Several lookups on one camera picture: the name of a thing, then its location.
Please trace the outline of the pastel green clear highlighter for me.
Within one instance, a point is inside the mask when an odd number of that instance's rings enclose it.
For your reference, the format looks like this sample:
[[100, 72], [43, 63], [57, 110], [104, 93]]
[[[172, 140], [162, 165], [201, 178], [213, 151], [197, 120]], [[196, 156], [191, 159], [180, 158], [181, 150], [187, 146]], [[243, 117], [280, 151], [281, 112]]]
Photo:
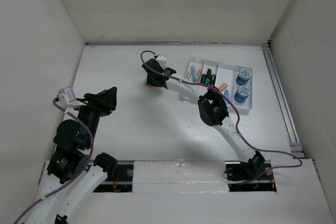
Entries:
[[186, 74], [186, 78], [189, 79], [191, 77], [191, 71], [188, 71]]

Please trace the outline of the pastel blue clear highlighter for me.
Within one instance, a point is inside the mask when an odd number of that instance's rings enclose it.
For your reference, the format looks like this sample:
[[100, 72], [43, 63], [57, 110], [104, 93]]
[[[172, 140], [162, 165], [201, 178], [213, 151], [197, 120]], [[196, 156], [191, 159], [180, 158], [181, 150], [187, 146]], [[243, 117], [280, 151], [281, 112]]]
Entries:
[[194, 65], [190, 65], [190, 71], [191, 71], [194, 81], [198, 81], [199, 77], [198, 77], [198, 73]]

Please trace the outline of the pastel orange clear highlighter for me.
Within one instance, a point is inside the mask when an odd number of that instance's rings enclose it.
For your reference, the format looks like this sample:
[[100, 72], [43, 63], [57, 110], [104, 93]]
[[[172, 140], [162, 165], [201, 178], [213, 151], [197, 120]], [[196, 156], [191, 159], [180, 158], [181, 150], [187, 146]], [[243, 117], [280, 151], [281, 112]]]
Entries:
[[203, 72], [202, 69], [199, 69], [199, 70], [197, 71], [197, 75], [198, 75], [198, 78], [199, 78], [199, 79], [200, 79], [201, 76], [202, 76], [202, 72]]

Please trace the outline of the black orange highlighter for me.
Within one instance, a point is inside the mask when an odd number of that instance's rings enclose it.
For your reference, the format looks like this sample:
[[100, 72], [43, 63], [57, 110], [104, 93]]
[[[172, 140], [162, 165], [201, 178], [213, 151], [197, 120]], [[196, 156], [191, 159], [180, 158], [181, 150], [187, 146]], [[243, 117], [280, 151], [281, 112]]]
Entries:
[[205, 83], [206, 81], [206, 74], [202, 74], [200, 83]]

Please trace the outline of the black green highlighter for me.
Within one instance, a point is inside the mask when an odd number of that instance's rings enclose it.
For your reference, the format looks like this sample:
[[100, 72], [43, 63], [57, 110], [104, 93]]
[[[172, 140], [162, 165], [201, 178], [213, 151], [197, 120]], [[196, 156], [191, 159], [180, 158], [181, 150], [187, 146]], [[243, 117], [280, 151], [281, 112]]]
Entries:
[[209, 68], [207, 70], [206, 78], [205, 78], [205, 84], [210, 84], [211, 83], [211, 75], [212, 75], [212, 70]]

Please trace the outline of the black pink highlighter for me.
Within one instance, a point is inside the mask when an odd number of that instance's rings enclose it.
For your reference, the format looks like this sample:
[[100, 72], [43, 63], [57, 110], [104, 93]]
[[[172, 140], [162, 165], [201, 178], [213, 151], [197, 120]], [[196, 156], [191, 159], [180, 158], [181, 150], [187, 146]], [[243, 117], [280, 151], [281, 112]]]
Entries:
[[211, 81], [210, 81], [211, 87], [215, 86], [215, 82], [216, 82], [216, 75], [213, 74], [213, 75], [211, 75]]

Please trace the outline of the pastel orange short highlighter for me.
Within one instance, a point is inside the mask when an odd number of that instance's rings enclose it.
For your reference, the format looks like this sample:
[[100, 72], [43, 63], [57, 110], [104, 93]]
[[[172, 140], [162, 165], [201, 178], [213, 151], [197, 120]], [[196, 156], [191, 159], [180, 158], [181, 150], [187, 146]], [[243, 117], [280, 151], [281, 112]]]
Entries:
[[218, 89], [220, 92], [223, 92], [228, 87], [228, 84], [223, 83]]

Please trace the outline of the pastel blue short highlighter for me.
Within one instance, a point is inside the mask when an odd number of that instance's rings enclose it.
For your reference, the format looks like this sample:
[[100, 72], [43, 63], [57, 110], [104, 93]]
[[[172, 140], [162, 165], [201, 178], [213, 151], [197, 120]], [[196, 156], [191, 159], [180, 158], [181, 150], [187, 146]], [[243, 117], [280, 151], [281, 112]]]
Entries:
[[229, 91], [228, 90], [224, 91], [224, 96], [229, 100]]

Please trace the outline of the blue tape roll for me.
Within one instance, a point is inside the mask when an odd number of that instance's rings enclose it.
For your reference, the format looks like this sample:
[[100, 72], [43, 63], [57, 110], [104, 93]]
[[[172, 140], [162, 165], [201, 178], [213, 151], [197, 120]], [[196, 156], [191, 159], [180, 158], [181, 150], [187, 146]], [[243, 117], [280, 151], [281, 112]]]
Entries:
[[239, 86], [234, 95], [234, 100], [239, 103], [244, 103], [246, 102], [250, 94], [251, 89], [248, 86], [246, 85]]
[[246, 85], [251, 79], [251, 77], [252, 72], [249, 69], [247, 68], [240, 69], [236, 77], [236, 83], [240, 86]]

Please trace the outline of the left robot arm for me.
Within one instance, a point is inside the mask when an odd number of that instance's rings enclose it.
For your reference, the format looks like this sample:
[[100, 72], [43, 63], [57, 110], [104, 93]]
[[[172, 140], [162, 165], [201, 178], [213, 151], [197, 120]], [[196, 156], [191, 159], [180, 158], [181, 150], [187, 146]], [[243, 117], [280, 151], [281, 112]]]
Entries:
[[57, 127], [42, 196], [15, 223], [26, 214], [30, 214], [26, 223], [69, 223], [89, 194], [117, 175], [118, 160], [111, 155], [103, 152], [92, 159], [99, 121], [117, 107], [117, 87], [83, 98], [64, 88], [52, 103], [70, 118]]

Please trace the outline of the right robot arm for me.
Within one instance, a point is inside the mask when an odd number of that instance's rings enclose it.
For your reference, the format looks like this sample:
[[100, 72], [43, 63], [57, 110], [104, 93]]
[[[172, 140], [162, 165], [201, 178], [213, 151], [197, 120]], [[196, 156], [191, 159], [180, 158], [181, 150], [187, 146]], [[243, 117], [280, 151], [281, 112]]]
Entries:
[[201, 93], [198, 83], [187, 81], [171, 68], [163, 69], [154, 58], [144, 61], [142, 67], [147, 73], [147, 85], [175, 91], [197, 103], [201, 120], [217, 130], [235, 151], [247, 180], [262, 176], [265, 158], [238, 133], [224, 98], [216, 88], [206, 85], [207, 91]]

